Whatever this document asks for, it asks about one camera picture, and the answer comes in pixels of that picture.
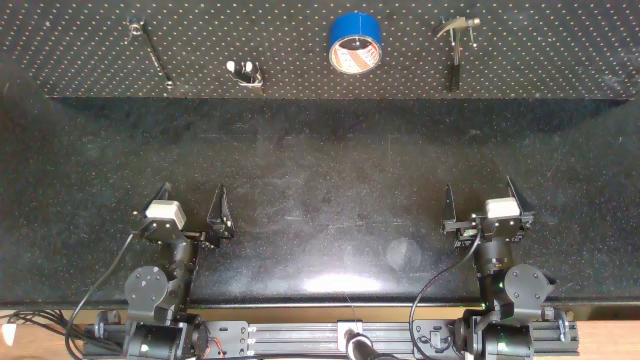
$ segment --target perforated board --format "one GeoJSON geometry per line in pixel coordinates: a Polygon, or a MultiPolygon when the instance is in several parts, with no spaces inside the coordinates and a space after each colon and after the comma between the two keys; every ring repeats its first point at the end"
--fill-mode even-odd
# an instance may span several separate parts
{"type": "Polygon", "coordinates": [[[0,44],[49,96],[273,98],[631,98],[640,86],[640,1],[4,1],[0,44]],[[378,18],[382,62],[345,75],[328,60],[336,17],[378,18]],[[164,88],[129,16],[144,16],[177,82],[164,88]],[[462,39],[462,89],[440,17],[479,17],[462,39]],[[225,63],[252,60],[264,94],[225,63]]]}

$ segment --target wooden surface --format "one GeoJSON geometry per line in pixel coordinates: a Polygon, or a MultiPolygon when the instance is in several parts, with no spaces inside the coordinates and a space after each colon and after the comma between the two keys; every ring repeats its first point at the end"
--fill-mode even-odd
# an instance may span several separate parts
{"type": "MultiPolygon", "coordinates": [[[[580,360],[640,359],[640,321],[582,321],[580,360]]],[[[33,325],[19,325],[12,347],[0,341],[0,359],[48,360],[68,359],[62,336],[33,325]]],[[[559,359],[540,357],[536,359],[559,359]]]]}

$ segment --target blue tape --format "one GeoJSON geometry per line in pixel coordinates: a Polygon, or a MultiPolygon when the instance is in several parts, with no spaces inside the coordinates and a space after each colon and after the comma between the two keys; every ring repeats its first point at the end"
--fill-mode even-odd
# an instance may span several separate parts
{"type": "Polygon", "coordinates": [[[380,63],[380,59],[382,58],[382,48],[380,47],[381,42],[382,33],[380,31],[380,24],[375,17],[358,12],[342,15],[333,22],[329,29],[329,59],[331,61],[331,65],[339,71],[349,74],[361,74],[367,72],[380,63]],[[372,43],[373,47],[368,49],[369,51],[356,51],[365,55],[364,60],[369,60],[367,62],[368,68],[364,69],[363,66],[361,66],[359,68],[361,71],[347,71],[349,64],[341,63],[339,59],[336,61],[337,53],[335,53],[334,50],[336,47],[340,47],[342,42],[350,39],[366,39],[372,43]]]}

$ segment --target speckled black surface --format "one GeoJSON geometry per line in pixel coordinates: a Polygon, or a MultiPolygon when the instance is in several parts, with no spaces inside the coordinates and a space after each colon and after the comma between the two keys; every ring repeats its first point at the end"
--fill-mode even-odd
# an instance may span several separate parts
{"type": "MultiPolygon", "coordinates": [[[[3,307],[78,301],[163,181],[193,227],[228,188],[237,238],[200,253],[197,305],[406,302],[461,256],[438,231],[445,184],[465,215],[507,175],[538,206],[515,252],[559,279],[552,300],[640,299],[638,103],[49,100],[20,86],[0,113],[3,307]]],[[[131,247],[88,306],[123,305],[156,252],[131,247]]],[[[425,301],[476,299],[467,264],[425,301]]]]}

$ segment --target tape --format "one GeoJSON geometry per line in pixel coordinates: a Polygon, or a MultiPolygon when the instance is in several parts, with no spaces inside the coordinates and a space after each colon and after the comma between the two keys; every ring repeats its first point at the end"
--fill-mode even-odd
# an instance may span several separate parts
{"type": "Polygon", "coordinates": [[[340,16],[329,29],[329,61],[345,74],[363,74],[382,58],[380,24],[363,13],[340,16]]]}

